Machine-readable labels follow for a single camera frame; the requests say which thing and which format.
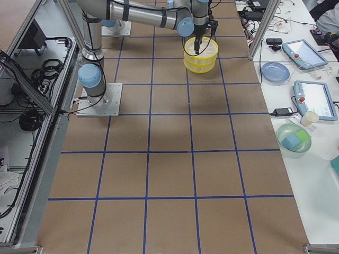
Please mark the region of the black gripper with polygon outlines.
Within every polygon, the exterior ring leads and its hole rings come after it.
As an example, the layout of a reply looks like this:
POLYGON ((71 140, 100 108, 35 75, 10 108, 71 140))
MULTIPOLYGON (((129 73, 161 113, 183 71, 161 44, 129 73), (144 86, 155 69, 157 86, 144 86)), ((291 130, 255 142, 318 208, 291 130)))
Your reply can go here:
POLYGON ((200 47, 202 43, 202 36, 206 33, 206 25, 195 25, 194 26, 194 51, 197 55, 200 52, 200 47))

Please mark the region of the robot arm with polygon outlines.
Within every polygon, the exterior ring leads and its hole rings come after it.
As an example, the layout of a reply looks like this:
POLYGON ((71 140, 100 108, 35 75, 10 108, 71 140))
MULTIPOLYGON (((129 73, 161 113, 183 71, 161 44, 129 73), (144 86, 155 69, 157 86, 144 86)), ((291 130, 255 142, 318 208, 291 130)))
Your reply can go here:
POLYGON ((203 35, 211 24, 208 1, 168 1, 167 8, 134 1, 77 1, 82 10, 84 47, 82 57, 87 64, 102 67, 102 21, 120 20, 176 30, 181 37, 194 35, 198 53, 203 35))

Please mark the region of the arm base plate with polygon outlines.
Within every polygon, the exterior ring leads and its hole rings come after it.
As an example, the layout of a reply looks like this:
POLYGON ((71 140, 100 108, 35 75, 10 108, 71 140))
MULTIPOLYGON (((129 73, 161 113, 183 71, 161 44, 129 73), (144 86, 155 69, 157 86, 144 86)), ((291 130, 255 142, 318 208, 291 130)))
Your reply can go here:
POLYGON ((122 83, 107 83, 106 93, 99 101, 100 97, 88 97, 85 89, 82 89, 76 115, 79 117, 104 117, 118 116, 122 95, 122 83))
POLYGON ((111 20, 102 21, 102 37, 129 37, 131 33, 132 22, 111 20))

